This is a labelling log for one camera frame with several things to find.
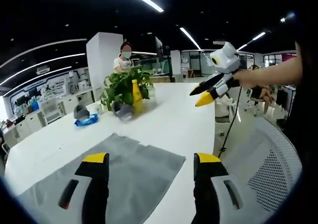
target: face mask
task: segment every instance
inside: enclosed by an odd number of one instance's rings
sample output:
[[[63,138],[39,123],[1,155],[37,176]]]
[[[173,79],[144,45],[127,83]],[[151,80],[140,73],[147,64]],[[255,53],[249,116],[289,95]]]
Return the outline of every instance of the face mask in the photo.
[[[123,52],[123,56],[128,59],[131,57],[131,52]]]

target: black ceiling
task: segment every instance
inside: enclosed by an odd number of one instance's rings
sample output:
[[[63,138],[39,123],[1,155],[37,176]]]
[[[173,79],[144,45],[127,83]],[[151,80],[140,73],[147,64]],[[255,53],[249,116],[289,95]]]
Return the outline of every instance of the black ceiling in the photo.
[[[0,65],[34,47],[90,39],[97,32],[121,33],[135,51],[154,52],[147,45],[147,37],[153,36],[170,49],[196,49],[179,30],[184,27],[202,49],[215,48],[213,40],[227,40],[238,48],[263,30],[278,26],[289,10],[282,0],[152,1],[164,12],[157,12],[141,0],[2,0]],[[20,56],[0,68],[0,82],[39,62],[84,53],[85,44],[86,41],[52,45]],[[248,45],[245,51],[266,53],[293,48],[292,39],[273,32]],[[87,61],[85,56],[73,57],[49,66],[55,70],[69,64],[84,67]],[[35,71],[29,70],[4,86],[15,87],[35,77]]]

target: green leaves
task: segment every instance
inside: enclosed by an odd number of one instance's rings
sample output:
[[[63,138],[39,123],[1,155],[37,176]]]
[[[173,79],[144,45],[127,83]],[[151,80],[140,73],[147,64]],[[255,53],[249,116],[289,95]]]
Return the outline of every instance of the green leaves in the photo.
[[[107,105],[108,110],[111,110],[111,103],[113,101],[133,105],[132,80],[134,79],[137,80],[143,99],[149,99],[147,85],[152,84],[150,76],[151,71],[144,69],[142,66],[133,67],[130,71],[112,73],[104,80],[106,89],[100,97],[101,103]]]

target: white table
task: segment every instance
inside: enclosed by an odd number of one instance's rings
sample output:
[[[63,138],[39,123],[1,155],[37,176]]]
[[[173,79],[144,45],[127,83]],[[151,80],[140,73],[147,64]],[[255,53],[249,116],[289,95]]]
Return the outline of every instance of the white table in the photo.
[[[168,192],[145,223],[191,223],[195,215],[193,154],[212,153],[215,132],[214,104],[197,108],[199,97],[189,96],[196,84],[155,84],[158,107],[128,123],[106,112],[96,124],[87,127],[76,127],[73,114],[44,127],[10,151],[5,169],[9,187],[14,194],[21,194],[116,132],[143,145],[186,157]],[[88,109],[92,112],[95,106],[96,103]]]

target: yellow bottle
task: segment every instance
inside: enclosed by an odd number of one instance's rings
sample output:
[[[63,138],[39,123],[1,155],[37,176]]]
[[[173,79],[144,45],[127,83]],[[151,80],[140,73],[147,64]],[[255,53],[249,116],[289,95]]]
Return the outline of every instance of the yellow bottle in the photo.
[[[142,111],[144,110],[143,107],[143,97],[141,96],[138,84],[137,84],[137,80],[132,80],[133,83],[133,107],[134,107],[134,111],[135,114],[139,114],[142,113]]]

